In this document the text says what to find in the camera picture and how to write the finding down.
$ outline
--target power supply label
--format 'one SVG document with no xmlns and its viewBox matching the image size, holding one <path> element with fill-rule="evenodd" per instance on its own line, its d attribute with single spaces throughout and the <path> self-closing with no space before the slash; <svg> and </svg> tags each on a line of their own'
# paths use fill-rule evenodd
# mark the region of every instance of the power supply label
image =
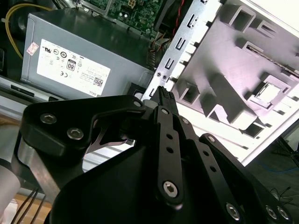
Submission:
<svg viewBox="0 0 299 224">
<path fill-rule="evenodd" d="M 110 68 L 42 39 L 37 73 L 96 97 L 103 92 Z"/>
</svg>

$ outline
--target red wire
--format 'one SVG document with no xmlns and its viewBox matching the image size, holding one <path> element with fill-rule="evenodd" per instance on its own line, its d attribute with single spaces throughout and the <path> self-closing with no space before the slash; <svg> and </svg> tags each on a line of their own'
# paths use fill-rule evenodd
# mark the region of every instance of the red wire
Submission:
<svg viewBox="0 0 299 224">
<path fill-rule="evenodd" d="M 179 18 L 181 16 L 182 7 L 183 7 L 184 3 L 185 3 L 185 0 L 182 0 L 182 3 L 181 3 L 181 5 L 178 8 L 178 16 L 177 16 L 177 19 L 176 19 L 176 26 L 175 26 L 175 28 L 172 31 L 172 36 L 175 35 L 175 33 L 176 33 L 177 29 L 178 29 L 178 20 L 179 20 Z"/>
<path fill-rule="evenodd" d="M 167 41 L 163 42 L 163 43 L 160 45 L 160 47 L 158 48 L 157 52 L 158 52 L 159 50 L 161 50 L 162 47 L 163 47 L 165 44 L 169 43 L 170 40 L 171 40 L 171 39 L 169 38 Z"/>
</svg>

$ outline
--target metal plate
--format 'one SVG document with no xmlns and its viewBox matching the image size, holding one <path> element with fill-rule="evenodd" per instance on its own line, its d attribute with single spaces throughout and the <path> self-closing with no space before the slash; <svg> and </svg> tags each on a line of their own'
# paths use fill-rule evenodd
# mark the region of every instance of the metal plate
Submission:
<svg viewBox="0 0 299 224">
<path fill-rule="evenodd" d="M 295 56 L 299 40 L 258 12 L 256 12 L 256 18 L 265 20 L 275 27 L 274 38 L 266 37 L 251 27 L 245 33 L 232 28 L 222 20 L 226 17 L 225 12 L 229 6 L 233 4 L 245 6 L 238 0 L 226 2 L 180 78 L 197 85 L 200 94 L 205 95 L 211 91 L 208 80 L 216 74 L 224 75 L 245 101 L 245 95 L 255 90 L 261 83 L 261 76 L 264 73 L 268 72 L 278 78 L 282 75 L 280 74 L 281 68 L 260 56 L 253 56 L 241 49 L 237 46 L 238 41 L 247 40 L 262 48 L 263 53 L 275 61 L 299 69 L 299 60 Z M 200 101 L 193 105 L 184 101 L 179 102 L 203 112 Z M 263 110 L 260 106 L 251 102 L 247 102 L 247 105 L 258 115 L 263 115 L 262 112 L 259 112 L 259 110 Z"/>
<path fill-rule="evenodd" d="M 166 86 L 175 67 L 180 63 L 181 57 L 193 35 L 200 29 L 206 30 L 206 23 L 214 19 L 220 6 L 221 4 L 214 0 L 210 0 L 206 4 L 200 0 L 192 2 L 142 100 L 150 99 L 158 86 Z"/>
</svg>

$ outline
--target yellow wire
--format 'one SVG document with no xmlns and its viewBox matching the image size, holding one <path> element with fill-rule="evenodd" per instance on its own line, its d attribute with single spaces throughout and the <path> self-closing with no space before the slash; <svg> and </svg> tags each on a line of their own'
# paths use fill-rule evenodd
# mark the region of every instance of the yellow wire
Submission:
<svg viewBox="0 0 299 224">
<path fill-rule="evenodd" d="M 14 40 L 13 40 L 13 37 L 11 36 L 11 33 L 10 33 L 10 29 L 9 29 L 9 18 L 11 17 L 11 15 L 12 15 L 16 10 L 18 10 L 19 8 L 22 8 L 22 7 L 26 7 L 26 6 L 37 7 L 37 8 L 41 8 L 41 9 L 47 10 L 47 11 L 51 11 L 51 10 L 52 10 L 51 8 L 44 7 L 44 6 L 39 6 L 39 5 L 36 5 L 36 4 L 21 3 L 21 4 L 18 4 L 18 5 L 15 5 L 15 6 L 11 7 L 11 8 L 9 9 L 9 11 L 7 12 L 6 17 L 5 17 L 5 30 L 6 30 L 6 33 L 7 33 L 7 35 L 8 35 L 8 38 L 9 38 L 10 43 L 12 44 L 14 50 L 16 51 L 17 55 L 18 55 L 21 59 L 23 59 L 23 56 L 22 56 L 21 52 L 19 51 L 17 45 L 15 44 L 15 42 L 14 42 Z"/>
</svg>

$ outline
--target blue cable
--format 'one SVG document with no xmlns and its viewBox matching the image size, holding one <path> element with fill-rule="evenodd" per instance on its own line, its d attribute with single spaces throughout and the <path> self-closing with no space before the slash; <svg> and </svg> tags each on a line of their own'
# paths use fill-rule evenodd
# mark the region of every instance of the blue cable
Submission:
<svg viewBox="0 0 299 224">
<path fill-rule="evenodd" d="M 276 173 L 276 174 L 286 174 L 286 173 L 290 173 L 290 172 L 299 170 L 298 167 L 295 167 L 295 168 L 287 169 L 287 170 L 283 170 L 283 171 L 276 171 L 276 170 L 273 170 L 273 169 L 269 168 L 268 166 L 266 166 L 264 164 L 259 163 L 259 165 L 262 166 L 265 170 L 267 170 L 269 172 L 272 172 L 272 173 Z"/>
</svg>

